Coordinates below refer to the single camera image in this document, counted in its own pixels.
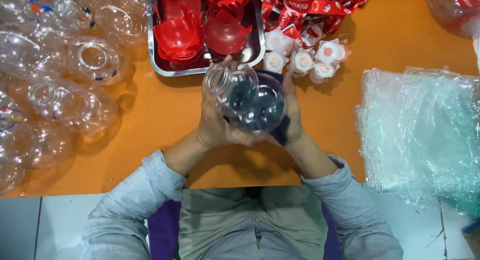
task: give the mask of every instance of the gray long-sleeve shirt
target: gray long-sleeve shirt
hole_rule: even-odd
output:
[[[341,169],[323,178],[302,180],[331,213],[344,259],[403,259],[401,245],[348,165],[340,158],[330,158]],[[143,159],[142,166],[107,193],[88,216],[81,260],[149,260],[144,219],[165,201],[180,201],[185,182],[168,168],[161,151]],[[257,259],[259,253],[252,251],[251,255],[248,259]]]

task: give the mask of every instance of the orange table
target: orange table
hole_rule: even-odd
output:
[[[361,76],[378,67],[402,72],[405,66],[442,68],[478,75],[469,39],[444,31],[425,0],[371,0],[347,17],[333,37],[349,40],[353,55],[328,83],[296,79],[306,131],[328,153],[344,158],[365,181],[353,108],[362,100]],[[167,150],[195,129],[200,118],[202,75],[155,77],[146,47],[131,50],[132,76],[110,88],[122,118],[100,139],[77,139],[77,156],[61,167],[28,172],[7,197],[93,194],[111,190],[151,152]],[[222,147],[210,152],[189,175],[187,187],[299,184],[297,166],[281,148],[262,143],[247,150]]]

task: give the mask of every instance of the stainless steel tray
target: stainless steel tray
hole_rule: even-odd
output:
[[[265,35],[264,25],[260,17],[260,0],[250,0],[245,5],[245,14],[243,15],[242,25],[252,25],[251,33],[245,37],[245,46],[242,51],[233,56],[234,60],[239,63],[255,66],[258,64],[265,54]],[[154,14],[147,18],[148,28],[148,53],[150,55],[150,63],[153,69],[165,77],[178,77],[192,74],[205,73],[210,65],[210,61],[219,62],[223,57],[212,53],[207,44],[203,45],[204,52],[198,60],[189,65],[178,65],[160,58],[157,50],[158,43],[153,35],[153,26],[159,23],[157,16]]]

